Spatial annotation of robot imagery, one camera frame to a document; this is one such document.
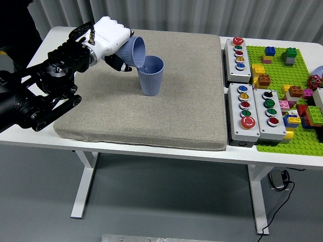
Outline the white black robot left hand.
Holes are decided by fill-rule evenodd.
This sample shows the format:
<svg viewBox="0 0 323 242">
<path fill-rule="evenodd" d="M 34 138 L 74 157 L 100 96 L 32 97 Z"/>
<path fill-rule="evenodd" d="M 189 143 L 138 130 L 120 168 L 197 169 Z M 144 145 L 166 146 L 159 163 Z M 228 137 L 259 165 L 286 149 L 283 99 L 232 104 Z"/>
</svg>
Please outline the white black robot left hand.
<svg viewBox="0 0 323 242">
<path fill-rule="evenodd" d="M 90 50 L 89 66 L 96 65 L 101 59 L 119 72 L 130 72 L 128 66 L 116 52 L 129 40 L 131 30 L 110 17 L 102 17 L 88 30 L 82 42 Z"/>
</svg>

